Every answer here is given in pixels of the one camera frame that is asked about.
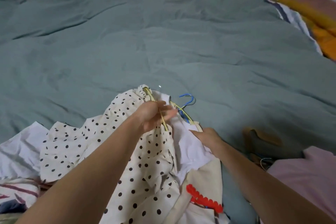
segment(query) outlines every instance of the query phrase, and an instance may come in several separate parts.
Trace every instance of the bedsheet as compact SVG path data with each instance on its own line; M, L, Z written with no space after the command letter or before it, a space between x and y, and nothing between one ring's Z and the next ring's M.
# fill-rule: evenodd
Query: bedsheet
M146 83L193 94L191 118L240 150L251 126L284 143L260 154L336 152L335 65L262 0L0 0L0 76L2 142L34 121L80 127ZM225 211L251 223L222 175Z

